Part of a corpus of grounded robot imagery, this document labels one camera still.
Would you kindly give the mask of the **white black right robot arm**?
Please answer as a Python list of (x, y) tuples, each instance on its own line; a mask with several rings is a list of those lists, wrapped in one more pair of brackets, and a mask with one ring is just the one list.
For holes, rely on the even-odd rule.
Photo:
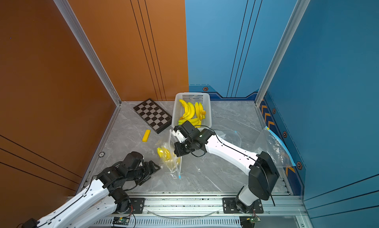
[(267, 152), (257, 154), (244, 150), (221, 139), (213, 129), (203, 126), (199, 130), (189, 121), (175, 126), (172, 134), (178, 140), (174, 144), (177, 157), (201, 150), (226, 160), (248, 176), (248, 184), (241, 188), (232, 202), (240, 213), (253, 213), (256, 202), (271, 198), (280, 175)]

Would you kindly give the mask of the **clear zip bag blue seal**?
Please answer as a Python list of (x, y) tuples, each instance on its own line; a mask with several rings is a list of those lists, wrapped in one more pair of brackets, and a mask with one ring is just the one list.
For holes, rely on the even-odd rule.
[(283, 141), (267, 126), (253, 145), (253, 152), (266, 152), (277, 168), (294, 167), (296, 164)]

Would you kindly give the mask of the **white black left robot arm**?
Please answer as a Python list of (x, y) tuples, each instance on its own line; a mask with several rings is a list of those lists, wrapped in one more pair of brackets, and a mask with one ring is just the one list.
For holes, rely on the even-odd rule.
[(50, 214), (36, 220), (30, 218), (21, 228), (88, 228), (97, 220), (114, 212), (132, 213), (133, 206), (127, 190), (129, 181), (140, 186), (160, 170), (142, 154), (131, 152), (124, 160), (103, 169), (90, 184)]

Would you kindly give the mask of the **small yellow banana bunch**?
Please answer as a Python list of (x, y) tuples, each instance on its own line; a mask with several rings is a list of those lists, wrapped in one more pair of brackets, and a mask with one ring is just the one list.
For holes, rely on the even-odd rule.
[(157, 148), (157, 153), (162, 161), (162, 163), (171, 171), (179, 168), (180, 158), (176, 157), (170, 150), (165, 147)]

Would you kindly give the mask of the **yellow green banana bunch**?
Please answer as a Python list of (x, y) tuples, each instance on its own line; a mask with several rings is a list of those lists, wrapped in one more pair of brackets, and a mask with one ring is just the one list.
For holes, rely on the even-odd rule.
[(195, 103), (195, 114), (200, 121), (205, 119), (206, 111), (204, 110), (203, 105), (201, 103)]

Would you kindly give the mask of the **clear zip bag white seal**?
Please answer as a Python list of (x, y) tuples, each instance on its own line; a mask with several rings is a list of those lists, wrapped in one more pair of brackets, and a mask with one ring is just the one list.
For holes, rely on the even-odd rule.
[(156, 143), (157, 154), (160, 159), (159, 166), (173, 179), (181, 179), (182, 160), (174, 153), (174, 144), (177, 139), (172, 132), (172, 129), (164, 132)]

